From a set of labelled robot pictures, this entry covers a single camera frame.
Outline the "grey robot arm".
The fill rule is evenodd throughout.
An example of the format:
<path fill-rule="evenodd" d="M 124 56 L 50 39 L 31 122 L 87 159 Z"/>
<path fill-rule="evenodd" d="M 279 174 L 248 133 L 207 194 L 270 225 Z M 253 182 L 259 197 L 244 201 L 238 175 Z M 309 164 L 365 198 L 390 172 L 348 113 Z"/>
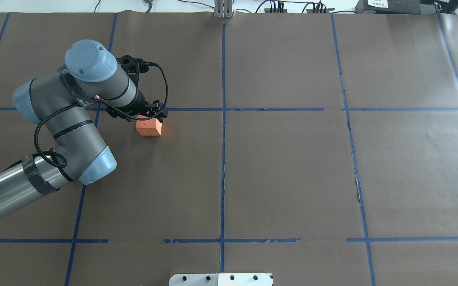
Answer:
<path fill-rule="evenodd" d="M 0 219 L 73 181 L 89 185 L 113 172 L 117 162 L 87 106 L 106 107 L 112 118 L 150 121 L 167 118 L 167 100 L 147 101 L 140 75 L 157 63 L 125 55 L 116 58 L 101 43 L 74 43 L 65 63 L 15 89 L 16 110 L 36 125 L 36 151 L 0 172 Z"/>

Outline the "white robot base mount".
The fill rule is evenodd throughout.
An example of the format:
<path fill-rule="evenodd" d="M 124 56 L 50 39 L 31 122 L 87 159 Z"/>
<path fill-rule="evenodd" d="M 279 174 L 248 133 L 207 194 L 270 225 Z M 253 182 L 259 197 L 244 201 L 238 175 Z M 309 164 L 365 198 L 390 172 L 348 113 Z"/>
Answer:
<path fill-rule="evenodd" d="M 190 273 L 174 274 L 169 286 L 273 286 L 271 273 Z"/>

